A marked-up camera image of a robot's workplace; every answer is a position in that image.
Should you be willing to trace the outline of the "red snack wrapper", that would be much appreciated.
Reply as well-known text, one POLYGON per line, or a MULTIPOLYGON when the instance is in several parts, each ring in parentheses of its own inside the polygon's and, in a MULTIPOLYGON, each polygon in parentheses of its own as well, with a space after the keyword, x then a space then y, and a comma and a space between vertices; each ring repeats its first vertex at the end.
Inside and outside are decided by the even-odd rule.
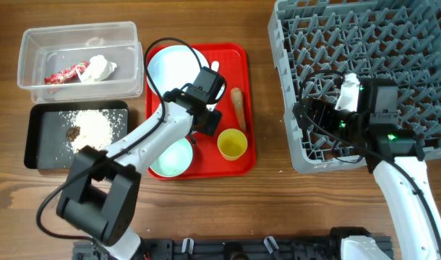
POLYGON ((74 66, 71 66, 67 69, 63 69, 60 72, 52 74, 49 77, 44 79, 44 83, 46 85, 60 85, 65 82, 75 78, 78 74, 82 74, 85 72, 86 68, 88 68, 89 63, 87 61, 81 61, 74 66))

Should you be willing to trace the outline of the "brown food scrap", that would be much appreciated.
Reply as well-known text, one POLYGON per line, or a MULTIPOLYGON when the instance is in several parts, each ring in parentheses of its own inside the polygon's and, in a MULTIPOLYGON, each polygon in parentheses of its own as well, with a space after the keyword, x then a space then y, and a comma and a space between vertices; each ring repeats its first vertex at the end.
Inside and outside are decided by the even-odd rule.
POLYGON ((74 126, 67 130, 66 138, 69 142, 73 142, 80 135, 81 128, 79 126, 74 126))

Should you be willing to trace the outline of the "pile of white rice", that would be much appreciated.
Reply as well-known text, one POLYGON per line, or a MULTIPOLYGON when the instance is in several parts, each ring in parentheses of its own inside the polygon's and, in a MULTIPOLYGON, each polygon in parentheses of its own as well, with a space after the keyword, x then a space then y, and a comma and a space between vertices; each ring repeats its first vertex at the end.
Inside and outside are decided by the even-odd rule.
POLYGON ((115 142, 125 132, 127 109, 71 110, 58 112, 60 119, 60 144, 56 161, 72 159, 84 146, 101 150, 115 142), (80 135, 69 142, 68 129, 79 126, 80 135))

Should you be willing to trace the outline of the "white tissue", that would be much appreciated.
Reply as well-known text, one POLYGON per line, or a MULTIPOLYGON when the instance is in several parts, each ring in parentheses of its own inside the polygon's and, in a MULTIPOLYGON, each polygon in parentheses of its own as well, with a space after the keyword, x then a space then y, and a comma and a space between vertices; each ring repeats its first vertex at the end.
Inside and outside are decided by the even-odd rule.
POLYGON ((116 63, 107 60, 103 55, 97 55, 90 59, 90 64, 84 72, 79 72, 78 69, 76 71, 81 83, 91 83, 105 80, 116 68, 116 63))

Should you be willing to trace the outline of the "yellow cup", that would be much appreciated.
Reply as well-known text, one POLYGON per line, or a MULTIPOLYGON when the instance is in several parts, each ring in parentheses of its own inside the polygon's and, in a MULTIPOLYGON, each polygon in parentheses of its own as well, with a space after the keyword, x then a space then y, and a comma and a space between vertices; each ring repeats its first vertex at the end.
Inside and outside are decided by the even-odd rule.
POLYGON ((246 135, 238 129, 226 129, 218 136, 218 150, 229 161, 238 160, 247 150, 246 135))

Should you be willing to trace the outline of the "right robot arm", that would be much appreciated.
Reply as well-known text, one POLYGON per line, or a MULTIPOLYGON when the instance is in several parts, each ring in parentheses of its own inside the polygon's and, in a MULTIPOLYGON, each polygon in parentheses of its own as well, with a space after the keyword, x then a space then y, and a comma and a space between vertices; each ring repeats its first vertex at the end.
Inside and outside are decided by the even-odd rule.
POLYGON ((294 105, 298 126, 353 147, 366 160, 390 210, 404 259, 441 259, 441 216, 417 134, 398 127, 398 86, 391 79, 334 73, 336 103, 304 97, 294 105))

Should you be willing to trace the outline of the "carrot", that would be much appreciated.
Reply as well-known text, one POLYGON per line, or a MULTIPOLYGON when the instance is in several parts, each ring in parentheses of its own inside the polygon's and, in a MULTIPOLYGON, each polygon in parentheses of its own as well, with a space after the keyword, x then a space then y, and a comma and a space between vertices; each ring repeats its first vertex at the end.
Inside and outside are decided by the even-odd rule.
POLYGON ((247 124, 244 115, 244 99, 242 91, 238 87, 231 90, 231 101, 234 106, 239 127, 243 132, 245 132, 247 130, 247 124))

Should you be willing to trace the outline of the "mint green bowl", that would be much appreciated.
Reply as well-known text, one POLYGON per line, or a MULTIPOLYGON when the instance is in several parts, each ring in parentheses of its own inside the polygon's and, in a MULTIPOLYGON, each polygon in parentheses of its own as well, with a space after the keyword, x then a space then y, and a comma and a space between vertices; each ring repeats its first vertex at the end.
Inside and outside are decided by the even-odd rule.
POLYGON ((151 166, 150 169, 160 177, 173 178, 184 173, 192 163, 191 143, 183 138, 174 142, 151 166))

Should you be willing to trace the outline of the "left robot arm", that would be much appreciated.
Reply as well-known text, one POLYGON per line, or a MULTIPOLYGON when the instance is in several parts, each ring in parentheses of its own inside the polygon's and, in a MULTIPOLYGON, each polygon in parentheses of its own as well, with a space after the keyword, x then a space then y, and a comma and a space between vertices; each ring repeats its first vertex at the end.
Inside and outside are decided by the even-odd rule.
POLYGON ((130 134, 102 151, 81 149, 61 187, 57 215, 109 258, 143 259, 142 239, 130 227, 141 175, 193 131, 214 135, 222 114, 208 106, 226 87, 224 77, 204 66, 193 83, 160 95, 158 109, 130 134))

